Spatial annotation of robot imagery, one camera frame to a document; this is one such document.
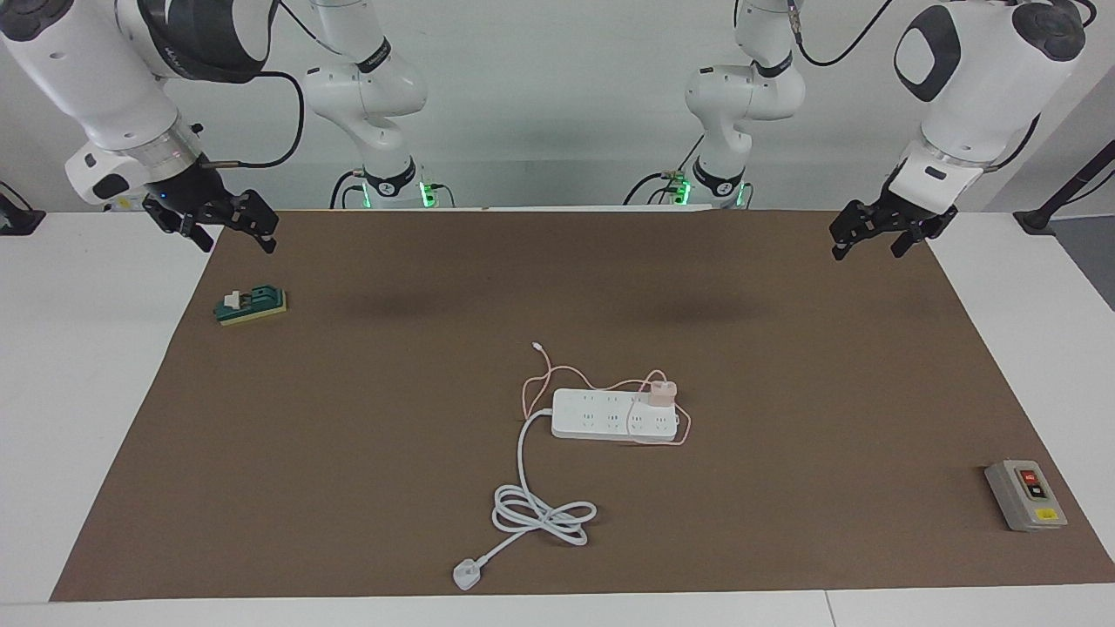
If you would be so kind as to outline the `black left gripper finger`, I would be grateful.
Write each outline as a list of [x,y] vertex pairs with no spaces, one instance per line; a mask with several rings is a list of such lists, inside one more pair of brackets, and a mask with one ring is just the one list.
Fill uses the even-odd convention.
[[919,245],[925,239],[939,238],[957,214],[958,209],[948,209],[943,214],[932,215],[932,218],[896,218],[896,226],[899,226],[901,234],[889,247],[893,258],[903,258],[913,245]]
[[872,239],[880,233],[875,224],[875,206],[861,201],[849,201],[828,225],[828,234],[833,240],[832,255],[842,261],[849,255],[853,245],[865,239]]

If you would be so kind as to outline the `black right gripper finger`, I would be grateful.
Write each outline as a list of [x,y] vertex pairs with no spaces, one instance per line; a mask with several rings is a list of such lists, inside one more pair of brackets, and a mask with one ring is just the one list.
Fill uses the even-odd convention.
[[223,226],[254,239],[263,253],[274,253],[279,215],[255,190],[227,197],[226,218],[222,219]]
[[190,239],[203,253],[212,251],[214,245],[213,238],[191,215],[183,218],[183,215],[159,204],[144,204],[143,208],[151,215],[155,225],[159,226],[159,230],[164,233],[178,234],[185,239]]

